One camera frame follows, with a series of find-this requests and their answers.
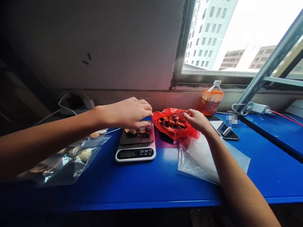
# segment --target red cable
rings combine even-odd
[[[270,112],[273,112],[273,113],[275,113],[275,114],[278,114],[278,115],[280,115],[280,116],[282,116],[282,117],[284,117],[284,118],[286,118],[286,119],[288,119],[288,120],[291,120],[292,122],[294,122],[294,123],[296,123],[296,124],[298,124],[298,125],[300,125],[300,126],[303,127],[303,125],[300,124],[299,122],[296,122],[296,121],[294,121],[294,120],[292,120],[292,119],[290,119],[290,118],[288,118],[288,117],[285,117],[284,115],[282,115],[282,114],[280,114],[280,113],[278,113],[278,112],[276,112],[276,111],[270,110]]]

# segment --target digital kitchen scale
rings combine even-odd
[[[131,134],[123,129],[115,160],[117,162],[148,161],[156,157],[154,124],[146,128],[148,133]]]

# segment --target sky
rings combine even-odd
[[[248,43],[277,45],[302,8],[303,0],[238,0],[212,69],[218,70],[227,51]]]

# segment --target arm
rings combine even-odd
[[[239,166],[206,117],[188,110],[184,117],[206,137],[224,194],[244,226],[280,226],[266,200]]]
[[[145,100],[129,98],[97,106],[85,113],[38,125],[0,137],[0,179],[17,176],[52,154],[100,129],[137,129],[150,126],[142,118],[152,116]]]

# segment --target red plastic bag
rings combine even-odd
[[[187,128],[182,131],[175,130],[175,129],[169,129],[158,123],[158,120],[161,117],[166,117],[166,116],[169,116],[172,114],[177,114],[178,116],[180,116],[182,113],[185,113],[185,112],[186,112],[186,110],[181,110],[181,109],[176,109],[176,108],[167,108],[167,109],[164,109],[162,112],[155,111],[155,112],[153,112],[154,115],[152,117],[152,121],[153,121],[154,125],[157,127],[157,129],[159,129],[160,132],[163,132],[164,134],[168,135],[173,140],[176,140],[180,137],[194,137],[194,138],[198,139],[200,132],[195,130],[188,122],[184,123],[184,125],[186,125]]]

